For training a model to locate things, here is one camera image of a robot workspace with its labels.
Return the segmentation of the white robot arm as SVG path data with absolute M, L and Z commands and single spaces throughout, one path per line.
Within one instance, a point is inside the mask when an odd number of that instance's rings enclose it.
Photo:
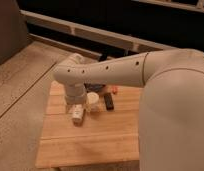
M 85 100 L 86 83 L 141 87 L 140 170 L 204 171 L 204 52 L 151 51 L 91 64 L 75 53 L 54 78 L 69 104 Z

